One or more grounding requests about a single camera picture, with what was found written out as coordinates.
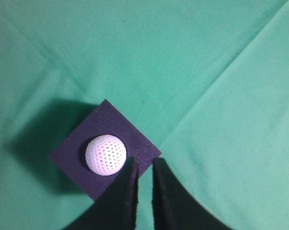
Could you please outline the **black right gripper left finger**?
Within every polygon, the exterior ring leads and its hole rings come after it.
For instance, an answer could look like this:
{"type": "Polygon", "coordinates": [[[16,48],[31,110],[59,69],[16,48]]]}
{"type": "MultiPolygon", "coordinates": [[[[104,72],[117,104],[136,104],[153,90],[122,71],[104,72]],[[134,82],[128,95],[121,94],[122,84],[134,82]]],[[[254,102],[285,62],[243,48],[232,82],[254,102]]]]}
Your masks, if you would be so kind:
{"type": "Polygon", "coordinates": [[[112,184],[66,230],[134,230],[138,205],[139,169],[135,158],[126,160],[112,184]]]}

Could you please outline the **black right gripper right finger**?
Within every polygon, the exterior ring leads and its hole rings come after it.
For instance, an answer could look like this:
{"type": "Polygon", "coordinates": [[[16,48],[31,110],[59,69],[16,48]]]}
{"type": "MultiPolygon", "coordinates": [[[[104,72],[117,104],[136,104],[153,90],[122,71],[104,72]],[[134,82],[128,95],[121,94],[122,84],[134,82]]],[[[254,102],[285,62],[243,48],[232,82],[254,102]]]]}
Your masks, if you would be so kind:
{"type": "Polygon", "coordinates": [[[226,230],[183,187],[164,158],[153,160],[152,209],[156,230],[226,230]]]}

